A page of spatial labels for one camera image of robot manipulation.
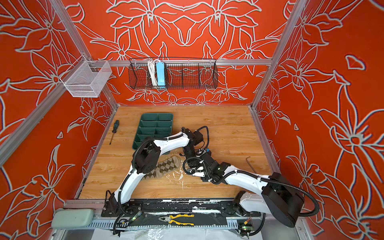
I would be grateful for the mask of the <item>beige argyle sock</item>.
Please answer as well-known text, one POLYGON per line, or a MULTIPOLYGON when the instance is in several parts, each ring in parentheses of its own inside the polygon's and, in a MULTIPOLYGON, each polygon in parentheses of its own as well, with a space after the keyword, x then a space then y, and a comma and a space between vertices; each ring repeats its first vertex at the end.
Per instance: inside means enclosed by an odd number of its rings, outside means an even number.
POLYGON ((178 156, 172 156, 160 163, 157 163, 154 170, 144 176, 145 180, 162 178, 164 175, 177 170, 182 164, 178 156))

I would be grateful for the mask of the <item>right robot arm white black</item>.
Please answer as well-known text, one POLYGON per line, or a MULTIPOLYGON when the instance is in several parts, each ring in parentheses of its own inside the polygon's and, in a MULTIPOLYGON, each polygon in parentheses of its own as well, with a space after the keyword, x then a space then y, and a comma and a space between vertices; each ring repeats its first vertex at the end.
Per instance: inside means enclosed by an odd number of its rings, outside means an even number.
POLYGON ((243 188, 235 201, 242 211, 271 214, 290 228, 296 225, 298 218, 312 217, 320 211, 314 196, 291 185, 280 173, 267 176, 247 172, 226 162, 218 163, 208 152, 186 159, 183 169, 204 182, 243 188))

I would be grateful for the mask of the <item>green plastic divided tray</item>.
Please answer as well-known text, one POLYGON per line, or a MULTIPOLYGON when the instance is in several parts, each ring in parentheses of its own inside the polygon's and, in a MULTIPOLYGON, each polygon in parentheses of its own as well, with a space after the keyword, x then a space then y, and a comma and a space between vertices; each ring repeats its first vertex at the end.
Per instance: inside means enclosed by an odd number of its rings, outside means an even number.
POLYGON ((132 148, 136 150, 147 138, 165 138, 173 131, 172 113, 144 113, 141 115, 132 148))

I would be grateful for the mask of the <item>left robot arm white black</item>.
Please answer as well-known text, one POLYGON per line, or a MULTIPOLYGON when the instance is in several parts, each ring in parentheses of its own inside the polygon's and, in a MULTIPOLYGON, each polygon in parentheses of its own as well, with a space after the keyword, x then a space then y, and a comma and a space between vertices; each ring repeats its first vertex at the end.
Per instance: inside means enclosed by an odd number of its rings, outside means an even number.
POLYGON ((130 201, 143 177, 156 168, 163 154, 183 148, 186 157, 194 157, 195 146, 204 141, 204 135, 200 132, 202 129, 203 127, 192 132, 182 128, 179 133, 169 137, 145 139, 133 153, 131 167, 119 188, 114 193, 106 192, 102 217, 116 217, 128 213, 124 204, 130 201))

